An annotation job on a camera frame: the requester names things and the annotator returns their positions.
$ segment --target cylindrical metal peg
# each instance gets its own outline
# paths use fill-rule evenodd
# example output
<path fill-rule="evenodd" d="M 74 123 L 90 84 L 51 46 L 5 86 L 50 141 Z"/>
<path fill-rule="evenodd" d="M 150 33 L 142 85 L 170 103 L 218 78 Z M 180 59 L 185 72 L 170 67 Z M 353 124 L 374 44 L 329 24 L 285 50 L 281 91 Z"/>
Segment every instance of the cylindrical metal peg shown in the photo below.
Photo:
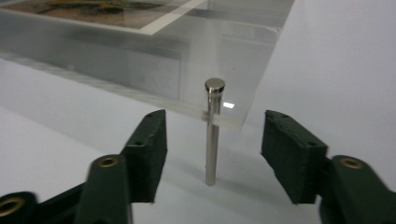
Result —
<path fill-rule="evenodd" d="M 213 124 L 213 115 L 220 113 L 221 98 L 224 87 L 225 82 L 220 78 L 210 78 L 205 83 L 205 89 L 207 91 L 208 99 L 205 182 L 208 186 L 213 186 L 216 183 L 219 126 Z"/>

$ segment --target white table surface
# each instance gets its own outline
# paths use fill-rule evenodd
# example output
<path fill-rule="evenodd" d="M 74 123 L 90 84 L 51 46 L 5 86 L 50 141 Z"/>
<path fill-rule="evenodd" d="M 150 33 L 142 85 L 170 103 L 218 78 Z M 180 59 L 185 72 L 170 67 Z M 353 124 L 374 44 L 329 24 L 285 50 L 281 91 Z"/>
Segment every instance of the white table surface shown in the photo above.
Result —
<path fill-rule="evenodd" d="M 134 204 L 135 223 L 320 223 L 318 205 L 291 204 L 259 154 L 265 109 L 396 189 L 395 10 L 390 0 L 297 0 L 243 130 L 220 130 L 218 183 L 204 182 L 205 124 L 168 112 L 156 203 Z M 156 109 L 0 60 L 0 195 L 30 190 L 42 202 L 74 187 Z"/>

